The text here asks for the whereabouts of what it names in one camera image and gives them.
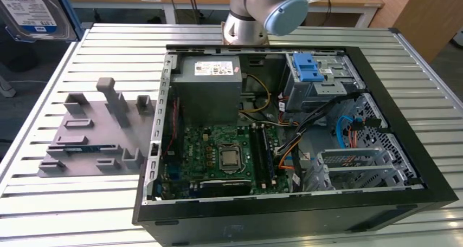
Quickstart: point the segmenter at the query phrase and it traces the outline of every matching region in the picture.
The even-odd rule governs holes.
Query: white label sticker
[[[160,2],[160,0],[141,0],[143,2]]]
[[[292,181],[296,183],[297,186],[301,183],[301,178],[296,175],[296,173],[292,174]]]
[[[321,74],[332,74],[331,68],[320,68],[319,70]]]
[[[14,21],[21,26],[56,26],[41,0],[1,0]]]
[[[195,75],[233,75],[231,61],[200,61],[195,63]]]
[[[285,104],[284,104],[284,102],[279,102],[279,103],[277,103],[277,108],[279,108],[279,110],[280,110],[281,112],[284,112],[284,109],[285,109]]]

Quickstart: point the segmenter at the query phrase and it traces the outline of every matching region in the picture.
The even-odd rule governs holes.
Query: aluminum work table
[[[157,98],[167,44],[219,44],[220,26],[95,24],[71,43],[0,165],[1,246],[159,246],[132,225],[137,175],[39,178],[39,163],[61,123],[64,99],[112,77],[127,100]],[[400,34],[385,29],[299,28],[271,44],[357,46],[463,199],[463,106]],[[264,240],[261,246],[461,246],[463,200],[377,232]],[[228,243],[220,246],[237,246]]]

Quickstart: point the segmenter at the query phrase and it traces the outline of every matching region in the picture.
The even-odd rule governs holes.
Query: motherboard
[[[287,176],[272,166],[273,126],[187,127],[183,145],[181,162],[167,164],[172,198],[196,198],[207,188],[208,196],[233,195],[227,186],[251,195],[288,192]]]

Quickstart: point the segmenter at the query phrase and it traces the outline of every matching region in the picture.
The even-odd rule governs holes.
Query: green circuit board
[[[279,145],[276,129],[269,126],[267,136],[272,147]],[[239,147],[241,168],[231,173],[224,172],[219,165],[219,151],[221,147]],[[276,184],[263,189],[255,183],[255,169],[249,143],[248,126],[209,126],[188,127],[184,133],[184,156],[179,169],[179,181],[212,179],[247,179],[252,181],[251,194],[287,193],[288,182],[285,175],[273,178]],[[171,188],[177,199],[192,198],[188,184],[176,183]]]

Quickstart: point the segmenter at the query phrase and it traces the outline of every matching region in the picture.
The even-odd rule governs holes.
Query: ram slot
[[[267,131],[265,128],[261,128],[261,134],[263,134],[263,140],[264,140],[264,145],[265,145],[265,152],[267,152],[267,169],[269,172],[269,178],[271,178],[271,184],[275,185],[275,170],[273,170],[273,160],[272,160],[272,151],[269,150],[269,140],[267,136]]]
[[[251,153],[252,153],[252,163],[253,163],[253,173],[255,173],[255,183],[257,187],[263,189],[268,188],[271,185],[271,174],[268,171],[268,153],[265,148],[264,131],[261,127],[249,128],[249,143],[251,143]]]

